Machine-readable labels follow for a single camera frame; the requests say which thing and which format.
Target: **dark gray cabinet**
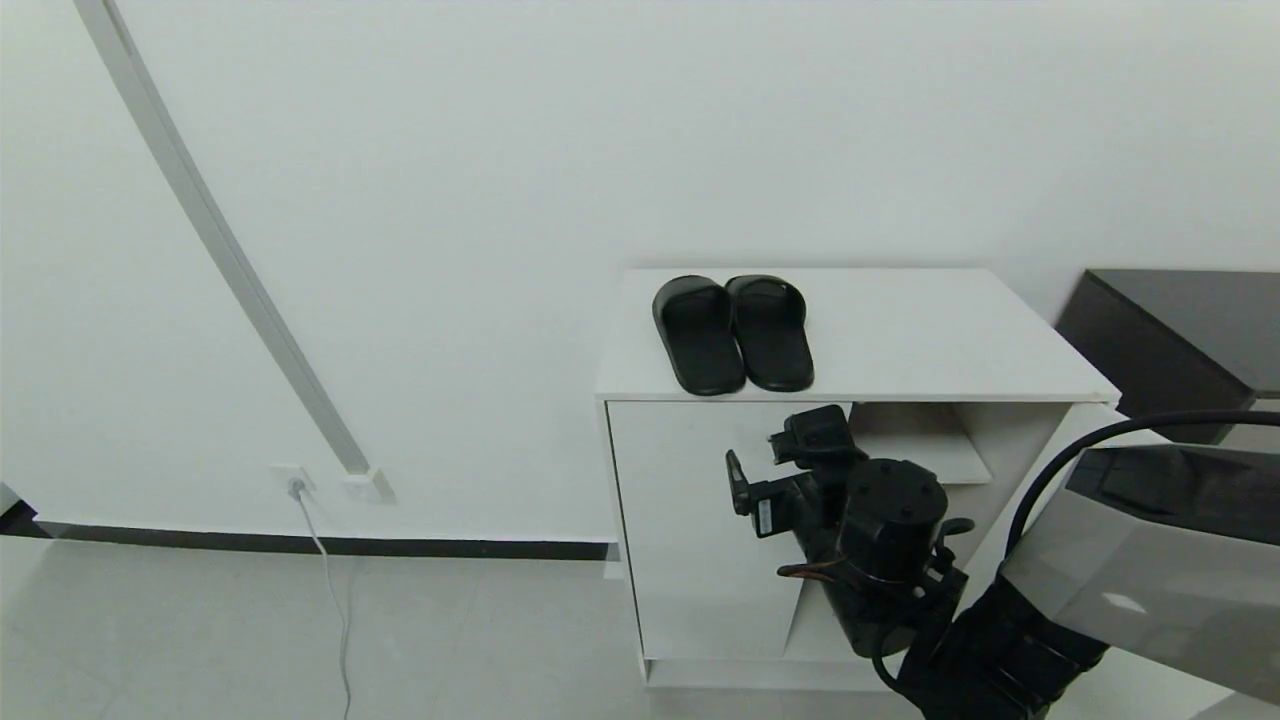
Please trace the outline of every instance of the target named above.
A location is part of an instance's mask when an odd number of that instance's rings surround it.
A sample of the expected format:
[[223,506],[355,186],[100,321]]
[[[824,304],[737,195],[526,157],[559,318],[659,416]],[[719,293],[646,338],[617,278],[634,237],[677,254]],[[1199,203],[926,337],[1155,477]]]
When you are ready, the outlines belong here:
[[[1280,409],[1280,273],[1087,270],[1057,331],[1120,388],[1126,415]],[[1271,428],[1162,434],[1280,451]]]

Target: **cabinet top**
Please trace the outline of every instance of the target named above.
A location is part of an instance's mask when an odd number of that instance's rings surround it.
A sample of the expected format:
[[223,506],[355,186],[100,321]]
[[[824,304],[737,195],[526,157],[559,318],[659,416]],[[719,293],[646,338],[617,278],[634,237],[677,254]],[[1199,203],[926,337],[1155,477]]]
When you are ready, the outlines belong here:
[[[650,305],[671,278],[778,275],[804,293],[813,387],[695,398],[681,389]],[[622,277],[596,377],[602,400],[1108,402],[1120,392],[982,269],[660,269]]]

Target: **black slipper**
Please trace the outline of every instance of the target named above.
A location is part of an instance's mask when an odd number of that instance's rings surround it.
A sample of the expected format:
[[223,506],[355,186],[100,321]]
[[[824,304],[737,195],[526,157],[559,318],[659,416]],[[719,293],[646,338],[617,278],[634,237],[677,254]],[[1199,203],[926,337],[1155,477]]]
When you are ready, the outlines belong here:
[[724,286],[733,299],[733,336],[751,382],[796,392],[813,384],[813,355],[804,334],[800,291],[773,275],[741,275]]
[[732,320],[728,292],[714,281],[684,275],[662,286],[653,299],[653,322],[680,387],[724,395],[746,384]]

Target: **black motor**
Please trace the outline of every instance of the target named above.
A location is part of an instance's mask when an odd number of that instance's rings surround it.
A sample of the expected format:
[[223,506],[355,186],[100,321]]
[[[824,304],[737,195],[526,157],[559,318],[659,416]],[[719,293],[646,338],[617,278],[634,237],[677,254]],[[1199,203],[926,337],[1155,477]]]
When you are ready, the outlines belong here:
[[[899,620],[902,610],[938,588],[943,577],[955,578],[955,555],[942,541],[973,529],[973,521],[943,523],[947,496],[937,475],[906,460],[868,457],[837,405],[787,418],[769,445],[777,464],[795,462],[806,471],[748,483],[728,451],[733,510],[751,516],[758,537],[795,533],[806,562],[778,574],[823,583],[854,652],[872,657],[905,650],[920,615]],[[931,614],[950,618],[963,587],[950,582],[943,593],[933,593]]]

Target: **black baseboard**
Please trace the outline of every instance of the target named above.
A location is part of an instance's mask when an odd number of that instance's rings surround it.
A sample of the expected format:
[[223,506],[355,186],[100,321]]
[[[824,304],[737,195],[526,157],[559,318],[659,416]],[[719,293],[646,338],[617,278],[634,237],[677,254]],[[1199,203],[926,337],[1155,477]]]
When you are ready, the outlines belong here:
[[[0,534],[180,547],[189,550],[232,550],[238,552],[315,553],[310,537],[261,536],[241,533],[188,533],[143,530],[101,525],[32,521],[29,507],[10,510],[0,519]],[[609,543],[603,542],[504,542],[404,538],[320,538],[330,555],[374,555],[387,557],[493,557],[513,560],[591,560],[603,561]]]

